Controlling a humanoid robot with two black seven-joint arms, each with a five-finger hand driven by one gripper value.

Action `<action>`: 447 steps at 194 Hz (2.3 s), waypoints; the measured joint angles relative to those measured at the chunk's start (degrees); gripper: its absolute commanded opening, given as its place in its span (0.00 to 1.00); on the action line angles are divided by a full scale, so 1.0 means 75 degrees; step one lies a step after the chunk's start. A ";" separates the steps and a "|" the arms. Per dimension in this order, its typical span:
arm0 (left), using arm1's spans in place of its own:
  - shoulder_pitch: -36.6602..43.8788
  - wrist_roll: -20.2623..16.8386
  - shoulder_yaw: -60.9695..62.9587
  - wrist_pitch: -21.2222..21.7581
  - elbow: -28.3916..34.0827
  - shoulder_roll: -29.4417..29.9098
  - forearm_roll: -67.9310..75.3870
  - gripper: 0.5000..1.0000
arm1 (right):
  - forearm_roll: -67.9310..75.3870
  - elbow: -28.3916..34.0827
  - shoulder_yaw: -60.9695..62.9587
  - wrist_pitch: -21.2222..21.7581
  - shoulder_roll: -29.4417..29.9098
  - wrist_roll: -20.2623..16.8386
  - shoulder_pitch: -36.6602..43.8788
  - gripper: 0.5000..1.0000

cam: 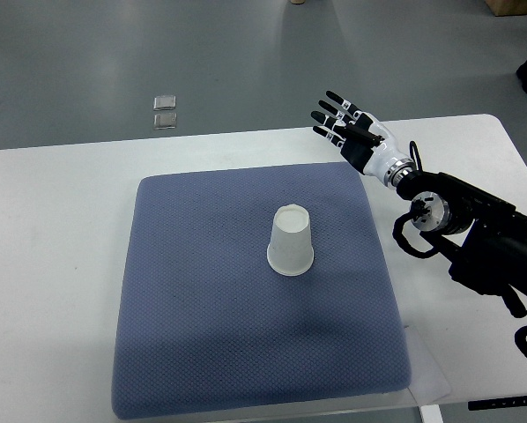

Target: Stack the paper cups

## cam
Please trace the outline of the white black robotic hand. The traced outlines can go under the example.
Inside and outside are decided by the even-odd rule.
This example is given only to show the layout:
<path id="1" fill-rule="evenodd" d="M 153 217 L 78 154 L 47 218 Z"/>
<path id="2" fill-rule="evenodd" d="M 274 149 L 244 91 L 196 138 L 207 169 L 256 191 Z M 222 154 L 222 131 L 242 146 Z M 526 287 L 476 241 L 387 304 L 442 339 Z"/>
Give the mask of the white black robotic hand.
<path id="1" fill-rule="evenodd" d="M 417 169 L 413 159 L 399 150 L 395 136 L 373 115 L 333 91 L 326 96 L 327 100 L 318 102 L 321 109 L 311 113 L 317 122 L 313 131 L 335 145 L 354 169 L 388 188 L 395 188 Z"/>

